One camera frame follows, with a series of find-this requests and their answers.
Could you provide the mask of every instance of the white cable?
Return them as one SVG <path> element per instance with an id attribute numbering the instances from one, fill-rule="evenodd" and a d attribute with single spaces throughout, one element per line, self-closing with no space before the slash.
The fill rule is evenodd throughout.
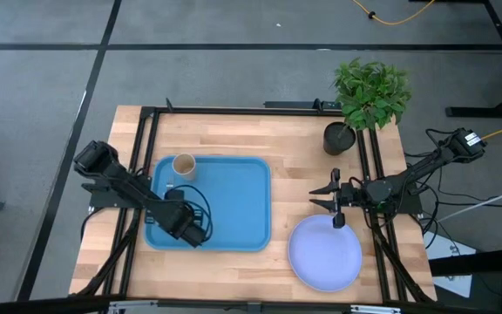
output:
<path id="1" fill-rule="evenodd" d="M 447 216 L 445 216 L 445 217 L 443 217 L 443 218 L 441 218 L 441 219 L 437 220 L 437 222 L 444 222 L 445 220 L 447 220 L 447 219 L 449 219 L 449 218 L 452 218 L 452 217 L 454 217 L 455 215 L 460 215 L 460 214 L 462 214 L 462 213 L 467 212 L 468 210 L 472 210 L 472 209 L 475 209 L 475 208 L 478 208 L 478 207 L 481 207 L 481 206 L 487 205 L 487 204 L 489 204 L 489 203 L 491 203 L 491 202 L 498 201 L 498 200 L 500 200 L 500 199 L 502 199 L 502 195 L 501 195 L 501 196 L 497 196 L 497 197 L 495 197 L 494 199 L 490 199 L 489 201 L 482 201 L 482 202 L 480 202 L 479 204 L 476 204 L 476 205 L 470 206 L 469 208 L 464 208 L 464 209 L 462 209 L 462 210 L 459 210 L 459 211 L 458 211 L 458 212 L 456 212 L 456 213 L 453 213 L 453 214 L 447 215 Z"/>

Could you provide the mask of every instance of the green leaves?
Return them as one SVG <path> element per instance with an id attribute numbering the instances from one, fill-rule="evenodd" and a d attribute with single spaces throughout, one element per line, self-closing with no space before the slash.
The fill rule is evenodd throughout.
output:
<path id="1" fill-rule="evenodd" d="M 355 58 L 349 64 L 342 63 L 335 75 L 336 101 L 342 105 L 344 120 L 350 127 L 383 127 L 393 115 L 397 123 L 400 121 L 411 98 L 406 72 L 381 62 L 360 65 L 359 58 Z"/>

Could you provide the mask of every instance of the butcher block tabletop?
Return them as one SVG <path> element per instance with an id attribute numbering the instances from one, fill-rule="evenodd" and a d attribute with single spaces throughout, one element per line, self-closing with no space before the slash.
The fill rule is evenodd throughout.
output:
<path id="1" fill-rule="evenodd" d="M 112 124 L 108 142 L 118 150 L 119 161 L 125 167 L 130 161 L 140 109 L 140 106 L 119 106 Z M 356 233 L 363 253 L 359 276 L 348 288 L 332 293 L 313 290 L 298 279 L 288 262 L 288 239 L 294 226 L 308 216 L 328 213 L 326 209 L 309 202 L 309 191 L 327 185 L 333 167 L 340 168 L 342 178 L 363 177 L 357 145 L 338 156 L 330 156 L 322 149 L 325 126 L 338 120 L 342 118 L 162 113 L 150 174 L 160 159 L 173 154 L 263 158 L 270 166 L 272 176 L 271 239 L 267 247 L 259 252 L 156 250 L 146 244 L 144 222 L 141 222 L 127 296 L 381 303 L 373 238 L 360 208 L 343 208 L 346 223 Z M 146 150 L 149 119 L 147 124 L 141 152 Z M 389 124 L 378 131 L 377 136 L 385 174 L 405 170 L 397 127 Z M 367 132 L 365 139 L 371 173 L 374 174 Z M 143 158 L 144 154 L 139 154 L 137 168 L 142 167 Z M 104 209 L 86 224 L 71 281 L 71 293 L 84 288 L 109 256 L 118 213 L 117 208 Z M 418 224 L 408 215 L 398 215 L 394 223 L 402 263 L 424 292 L 436 299 Z M 123 259 L 116 268 L 112 292 L 119 291 L 122 264 Z M 390 263 L 387 261 L 386 264 L 390 293 L 397 299 L 394 273 Z"/>

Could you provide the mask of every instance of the gray carpet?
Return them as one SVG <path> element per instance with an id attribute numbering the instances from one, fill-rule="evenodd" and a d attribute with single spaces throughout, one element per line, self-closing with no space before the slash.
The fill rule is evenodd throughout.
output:
<path id="1" fill-rule="evenodd" d="M 423 5 L 363 2 L 387 20 L 409 16 Z M 493 4 L 502 19 L 502 1 Z M 67 5 L 0 2 L 0 42 L 97 43 L 111 7 L 111 0 Z M 436 3 L 410 24 L 390 28 L 369 21 L 351 1 L 343 0 L 124 0 L 112 42 L 496 44 L 500 39 L 479 5 Z M 12 298 L 94 54 L 0 51 L 0 199 L 7 201 L 0 212 L 0 302 Z M 355 57 L 395 64 L 410 74 L 413 98 L 400 125 L 409 153 L 432 149 L 423 132 L 426 127 L 463 126 L 479 134 L 502 128 L 502 119 L 444 116 L 446 106 L 494 106 L 502 100 L 502 53 L 108 51 L 78 147 L 107 139 L 117 105 L 163 106 L 165 97 L 175 106 L 254 107 L 267 100 L 333 99 L 333 69 Z M 501 193 L 502 135 L 489 144 L 484 158 L 446 168 L 443 190 L 476 196 Z M 431 180 L 434 186 L 436 179 Z M 34 298 L 67 293 L 89 200 L 81 182 L 71 173 L 66 183 Z M 426 210 L 432 209 L 431 195 L 422 201 Z M 439 216 L 458 209 L 443 206 Z M 472 247 L 502 249 L 502 208 L 460 215 L 445 227 L 455 240 Z M 499 288 L 496 277 L 488 281 Z M 478 284 L 471 300 L 441 291 L 439 296 L 450 304 L 497 308 L 499 300 Z"/>

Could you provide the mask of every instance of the potted plant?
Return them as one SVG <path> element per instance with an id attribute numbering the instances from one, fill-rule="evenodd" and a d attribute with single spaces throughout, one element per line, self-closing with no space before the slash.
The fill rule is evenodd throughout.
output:
<path id="1" fill-rule="evenodd" d="M 406 72 L 381 62 L 360 65 L 355 58 L 349 64 L 342 63 L 335 75 L 336 102 L 342 107 L 344 122 L 333 122 L 325 128 L 323 147 L 327 154 L 338 155 L 352 147 L 355 130 L 375 130 L 376 125 L 382 128 L 392 116 L 397 124 L 400 122 L 411 98 Z"/>

